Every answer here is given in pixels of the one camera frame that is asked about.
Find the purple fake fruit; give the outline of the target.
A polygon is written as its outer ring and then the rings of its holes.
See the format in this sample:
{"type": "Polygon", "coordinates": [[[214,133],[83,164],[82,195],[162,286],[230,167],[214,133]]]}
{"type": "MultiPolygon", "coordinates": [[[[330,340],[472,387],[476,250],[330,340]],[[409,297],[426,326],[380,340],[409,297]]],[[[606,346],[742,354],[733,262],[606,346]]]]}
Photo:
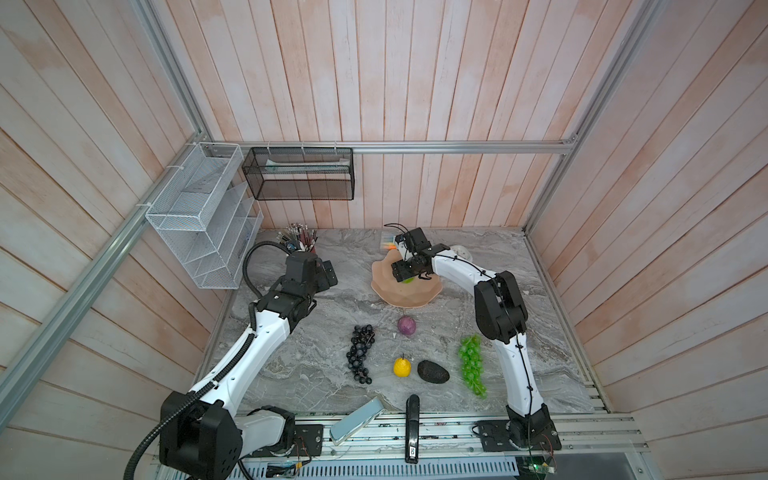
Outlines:
{"type": "Polygon", "coordinates": [[[397,321],[398,331],[405,336],[411,336],[416,332],[416,321],[411,316],[402,316],[397,321]]]}

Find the black fake grape bunch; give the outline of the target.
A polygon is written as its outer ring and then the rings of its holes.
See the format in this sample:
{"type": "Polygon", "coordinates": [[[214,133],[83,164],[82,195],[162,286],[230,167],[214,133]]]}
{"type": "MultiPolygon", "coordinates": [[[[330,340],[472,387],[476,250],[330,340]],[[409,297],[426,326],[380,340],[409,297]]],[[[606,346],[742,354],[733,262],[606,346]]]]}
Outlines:
{"type": "Polygon", "coordinates": [[[354,381],[361,385],[372,383],[370,370],[365,366],[365,362],[375,341],[375,330],[371,324],[354,326],[350,338],[351,346],[346,353],[347,368],[353,375],[354,381]]]}

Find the green fake grape bunch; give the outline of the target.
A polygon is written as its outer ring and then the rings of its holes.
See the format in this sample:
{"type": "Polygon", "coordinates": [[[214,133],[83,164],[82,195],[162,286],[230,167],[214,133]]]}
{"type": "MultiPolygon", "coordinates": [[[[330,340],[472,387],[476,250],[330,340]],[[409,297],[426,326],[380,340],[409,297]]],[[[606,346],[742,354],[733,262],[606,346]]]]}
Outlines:
{"type": "Polygon", "coordinates": [[[458,349],[461,376],[465,386],[476,396],[485,398],[487,389],[483,382],[482,342],[478,335],[464,337],[458,349]]]}

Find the yellow fake lemon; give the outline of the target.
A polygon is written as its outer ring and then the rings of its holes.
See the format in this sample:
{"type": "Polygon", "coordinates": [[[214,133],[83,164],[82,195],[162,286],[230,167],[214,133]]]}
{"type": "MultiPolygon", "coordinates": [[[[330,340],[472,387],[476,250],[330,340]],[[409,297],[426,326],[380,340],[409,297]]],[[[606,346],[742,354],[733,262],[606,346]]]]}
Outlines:
{"type": "Polygon", "coordinates": [[[406,378],[411,374],[412,365],[411,362],[404,358],[398,357],[393,364],[393,373],[398,378],[406,378]]]}

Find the dark fake avocado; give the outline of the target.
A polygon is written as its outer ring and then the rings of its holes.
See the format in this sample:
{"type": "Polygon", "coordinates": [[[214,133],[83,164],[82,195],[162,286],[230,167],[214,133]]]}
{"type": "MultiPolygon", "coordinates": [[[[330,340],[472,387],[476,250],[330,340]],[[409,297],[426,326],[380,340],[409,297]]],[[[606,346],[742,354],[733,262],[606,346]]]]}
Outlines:
{"type": "Polygon", "coordinates": [[[444,384],[450,380],[450,373],[430,360],[422,360],[418,363],[417,374],[423,381],[431,384],[444,384]]]}

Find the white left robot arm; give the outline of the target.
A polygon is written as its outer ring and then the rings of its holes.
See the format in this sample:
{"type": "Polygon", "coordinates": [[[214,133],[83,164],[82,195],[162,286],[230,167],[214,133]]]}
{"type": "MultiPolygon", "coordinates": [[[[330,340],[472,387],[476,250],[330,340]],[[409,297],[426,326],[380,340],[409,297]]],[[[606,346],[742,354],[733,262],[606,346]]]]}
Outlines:
{"type": "Polygon", "coordinates": [[[287,256],[285,273],[249,304],[249,324],[230,350],[189,392],[164,401],[152,435],[163,465],[193,479],[225,479],[256,450],[289,448],[290,412],[267,406],[241,416],[238,410],[269,357],[314,310],[316,294],[337,283],[331,262],[315,253],[287,256]]]}

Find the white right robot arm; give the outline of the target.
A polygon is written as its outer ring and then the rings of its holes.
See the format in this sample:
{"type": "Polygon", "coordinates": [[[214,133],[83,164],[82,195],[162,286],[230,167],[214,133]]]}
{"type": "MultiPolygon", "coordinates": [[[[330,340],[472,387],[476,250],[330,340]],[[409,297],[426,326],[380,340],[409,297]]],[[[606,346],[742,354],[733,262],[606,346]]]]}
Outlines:
{"type": "Polygon", "coordinates": [[[562,448],[549,408],[536,385],[527,351],[528,311],[515,276],[463,259],[444,244],[432,244],[420,228],[394,239],[401,259],[392,264],[396,281],[438,276],[473,295],[475,321],[497,352],[507,392],[508,420],[489,436],[517,450],[562,448]]]}

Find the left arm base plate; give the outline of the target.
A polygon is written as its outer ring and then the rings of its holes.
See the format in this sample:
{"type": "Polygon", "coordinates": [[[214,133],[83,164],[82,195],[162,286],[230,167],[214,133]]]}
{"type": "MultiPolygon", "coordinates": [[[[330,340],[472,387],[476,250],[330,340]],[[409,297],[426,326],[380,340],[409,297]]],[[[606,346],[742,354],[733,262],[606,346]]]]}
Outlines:
{"type": "Polygon", "coordinates": [[[323,449],[325,429],[321,424],[295,424],[287,433],[287,442],[266,446],[255,450],[248,458],[314,458],[319,457],[323,449]]]}

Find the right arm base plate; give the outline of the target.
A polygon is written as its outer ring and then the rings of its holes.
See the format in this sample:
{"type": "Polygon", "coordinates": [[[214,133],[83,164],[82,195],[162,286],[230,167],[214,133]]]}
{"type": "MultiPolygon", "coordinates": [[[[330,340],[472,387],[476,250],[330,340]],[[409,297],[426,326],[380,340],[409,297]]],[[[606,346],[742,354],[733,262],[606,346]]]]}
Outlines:
{"type": "Polygon", "coordinates": [[[478,421],[472,427],[485,452],[559,451],[562,443],[552,422],[478,421]]]}

